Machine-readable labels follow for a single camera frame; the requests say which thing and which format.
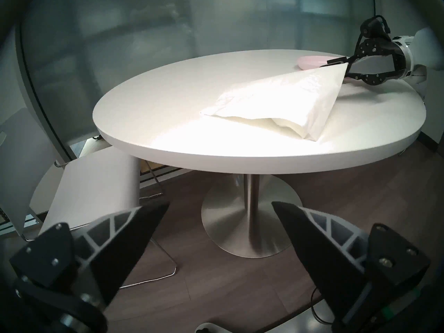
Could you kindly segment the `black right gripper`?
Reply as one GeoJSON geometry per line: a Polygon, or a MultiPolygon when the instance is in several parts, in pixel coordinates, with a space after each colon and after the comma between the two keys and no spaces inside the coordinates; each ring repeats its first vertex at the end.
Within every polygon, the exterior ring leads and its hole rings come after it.
{"type": "Polygon", "coordinates": [[[327,61],[327,64],[353,64],[354,62],[370,56],[388,56],[392,54],[393,72],[382,72],[376,74],[362,74],[347,72],[345,79],[362,81],[370,86],[377,86],[389,79],[403,79],[407,75],[407,45],[402,41],[391,41],[382,38],[366,39],[360,43],[351,57],[339,57],[327,61]],[[392,51],[387,48],[392,44],[392,51]]]}

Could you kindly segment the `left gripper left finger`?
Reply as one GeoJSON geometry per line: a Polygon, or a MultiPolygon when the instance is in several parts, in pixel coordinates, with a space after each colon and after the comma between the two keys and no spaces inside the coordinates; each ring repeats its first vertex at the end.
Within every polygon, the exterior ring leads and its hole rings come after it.
{"type": "Polygon", "coordinates": [[[83,228],[54,224],[10,258],[16,289],[50,298],[89,295],[108,306],[145,252],[169,201],[107,214],[83,228]]]}

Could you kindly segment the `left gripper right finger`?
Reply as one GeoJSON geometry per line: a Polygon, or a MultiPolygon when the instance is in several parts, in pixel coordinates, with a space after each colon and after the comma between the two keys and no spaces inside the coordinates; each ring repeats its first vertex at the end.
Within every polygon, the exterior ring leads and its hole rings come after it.
{"type": "Polygon", "coordinates": [[[402,312],[430,267],[418,247],[383,223],[369,233],[331,214],[272,202],[291,245],[334,315],[332,331],[378,331],[402,312]]]}

